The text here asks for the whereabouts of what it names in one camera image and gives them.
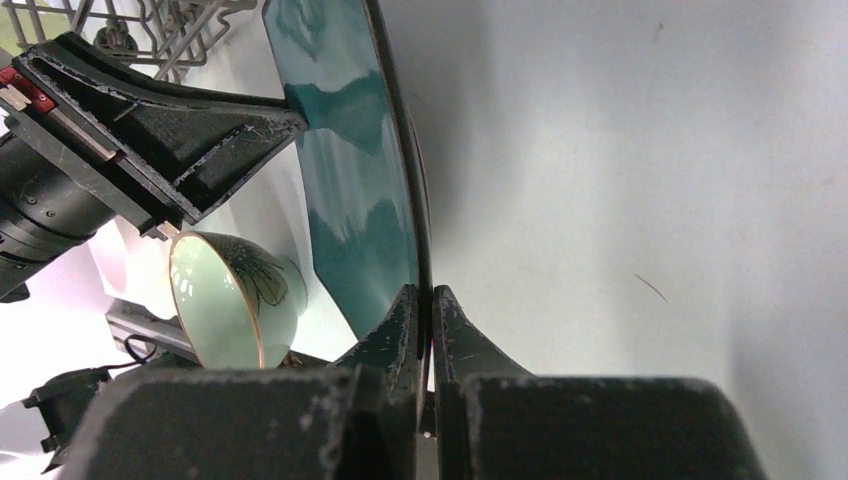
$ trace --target red part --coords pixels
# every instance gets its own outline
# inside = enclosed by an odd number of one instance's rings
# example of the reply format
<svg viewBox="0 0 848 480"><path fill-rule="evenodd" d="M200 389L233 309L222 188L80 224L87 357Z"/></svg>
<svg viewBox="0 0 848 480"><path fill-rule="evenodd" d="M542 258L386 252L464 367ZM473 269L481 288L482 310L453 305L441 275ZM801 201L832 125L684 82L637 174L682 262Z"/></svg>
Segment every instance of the red part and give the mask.
<svg viewBox="0 0 848 480"><path fill-rule="evenodd" d="M12 85L23 93L38 113L44 114L56 107L56 103L50 100L50 97L15 70L15 67L0 69L0 86L6 85Z"/></svg>

